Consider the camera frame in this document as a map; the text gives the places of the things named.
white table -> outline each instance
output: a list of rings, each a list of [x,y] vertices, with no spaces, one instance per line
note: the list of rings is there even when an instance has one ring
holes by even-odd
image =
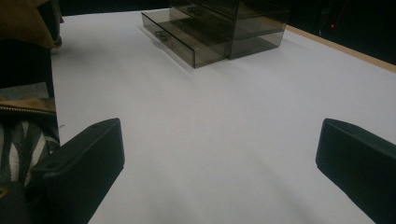
[[[125,147],[91,223],[372,223],[315,156],[325,118],[396,143],[396,74],[289,31],[278,49],[194,70],[140,12],[64,20],[61,141],[120,118]]]

white tabletop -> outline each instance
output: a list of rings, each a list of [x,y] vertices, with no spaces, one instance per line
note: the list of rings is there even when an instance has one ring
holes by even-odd
[[[396,74],[292,32],[192,69],[140,12],[64,18],[60,136],[120,118],[125,167],[91,223],[373,223],[315,164],[325,118],[396,143]]]

dark background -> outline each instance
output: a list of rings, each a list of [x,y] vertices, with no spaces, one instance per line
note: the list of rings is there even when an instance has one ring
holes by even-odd
[[[267,0],[290,9],[288,24],[396,64],[396,0]],[[169,7],[168,0],[59,0],[64,16]]]

white surface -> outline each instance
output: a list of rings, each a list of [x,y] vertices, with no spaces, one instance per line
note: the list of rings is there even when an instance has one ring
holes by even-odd
[[[64,19],[61,141],[120,118],[125,147],[91,223],[372,223],[315,156],[325,118],[396,142],[396,74],[291,32],[194,70],[142,33],[139,12]]]

striped fabric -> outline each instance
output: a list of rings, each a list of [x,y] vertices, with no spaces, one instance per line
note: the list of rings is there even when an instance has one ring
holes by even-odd
[[[0,182],[27,186],[30,169],[59,147],[59,141],[33,122],[0,123]]]

